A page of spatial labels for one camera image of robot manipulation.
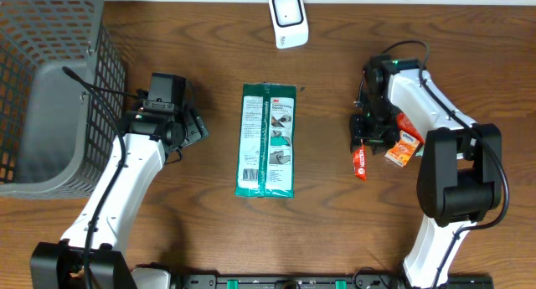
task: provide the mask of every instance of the green package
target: green package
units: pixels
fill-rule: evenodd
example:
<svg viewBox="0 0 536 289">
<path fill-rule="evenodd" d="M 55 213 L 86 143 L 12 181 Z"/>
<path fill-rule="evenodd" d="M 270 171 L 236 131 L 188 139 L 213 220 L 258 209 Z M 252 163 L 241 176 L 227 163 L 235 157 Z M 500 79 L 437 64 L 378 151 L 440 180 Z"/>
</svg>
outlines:
<svg viewBox="0 0 536 289">
<path fill-rule="evenodd" d="M 294 198 L 294 85 L 244 84 L 235 195 Z"/>
</svg>

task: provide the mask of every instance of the wooden table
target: wooden table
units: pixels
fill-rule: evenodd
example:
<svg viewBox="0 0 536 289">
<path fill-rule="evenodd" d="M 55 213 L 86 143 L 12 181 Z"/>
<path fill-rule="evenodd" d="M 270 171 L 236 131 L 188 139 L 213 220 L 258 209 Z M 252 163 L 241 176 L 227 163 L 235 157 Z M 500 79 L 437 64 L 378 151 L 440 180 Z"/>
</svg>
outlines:
<svg viewBox="0 0 536 289">
<path fill-rule="evenodd" d="M 369 56 L 424 39 L 435 83 L 467 115 L 502 130 L 512 187 L 508 217 L 470 233 L 450 272 L 490 273 L 496 288 L 535 287 L 536 8 L 307 5 L 307 16 L 309 42 L 278 50 L 267 4 L 106 4 L 129 90 L 148 88 L 153 71 L 185 76 L 210 130 L 153 181 L 132 229 L 129 265 L 221 274 L 395 270 L 422 219 L 420 160 L 398 168 L 369 152 L 368 179 L 360 181 L 348 119 Z M 408 46 L 393 54 L 423 52 Z M 262 81 L 298 87 L 294 199 L 234 196 L 242 84 Z M 34 247 L 56 242 L 84 204 L 0 199 L 0 287 L 30 287 Z"/>
</svg>

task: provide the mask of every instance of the white sensor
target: white sensor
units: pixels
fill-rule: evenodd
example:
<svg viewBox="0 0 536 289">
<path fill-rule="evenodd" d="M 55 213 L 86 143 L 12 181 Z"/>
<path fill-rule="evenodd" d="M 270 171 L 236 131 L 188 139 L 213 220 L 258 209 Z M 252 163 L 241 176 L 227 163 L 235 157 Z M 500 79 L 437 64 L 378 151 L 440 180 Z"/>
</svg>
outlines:
<svg viewBox="0 0 536 289">
<path fill-rule="evenodd" d="M 269 4 L 277 48 L 304 45 L 309 39 L 309 25 L 303 0 L 270 0 Z"/>
</svg>

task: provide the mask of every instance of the gray plastic basket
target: gray plastic basket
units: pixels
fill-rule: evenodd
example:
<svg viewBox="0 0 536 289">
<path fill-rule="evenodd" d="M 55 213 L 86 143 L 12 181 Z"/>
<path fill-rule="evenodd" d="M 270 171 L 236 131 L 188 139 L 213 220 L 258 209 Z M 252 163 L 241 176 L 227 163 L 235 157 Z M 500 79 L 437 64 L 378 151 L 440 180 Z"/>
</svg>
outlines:
<svg viewBox="0 0 536 289">
<path fill-rule="evenodd" d="M 0 196 L 88 196 L 114 137 L 110 120 L 68 66 L 124 91 L 125 70 L 106 28 L 104 0 L 0 0 Z M 123 98 L 102 93 L 121 116 Z"/>
</svg>

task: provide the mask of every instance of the package label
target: package label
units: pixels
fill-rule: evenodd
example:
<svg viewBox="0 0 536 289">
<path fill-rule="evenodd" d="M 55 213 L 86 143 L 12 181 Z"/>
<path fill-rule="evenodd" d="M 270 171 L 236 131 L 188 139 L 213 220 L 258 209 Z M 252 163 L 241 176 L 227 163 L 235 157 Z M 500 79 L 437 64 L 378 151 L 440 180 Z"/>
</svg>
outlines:
<svg viewBox="0 0 536 289">
<path fill-rule="evenodd" d="M 400 130 L 400 140 L 385 153 L 385 157 L 403 168 L 408 164 L 419 144 L 420 142 L 417 138 Z"/>
<path fill-rule="evenodd" d="M 294 198 L 293 85 L 244 84 L 235 194 Z"/>
</svg>

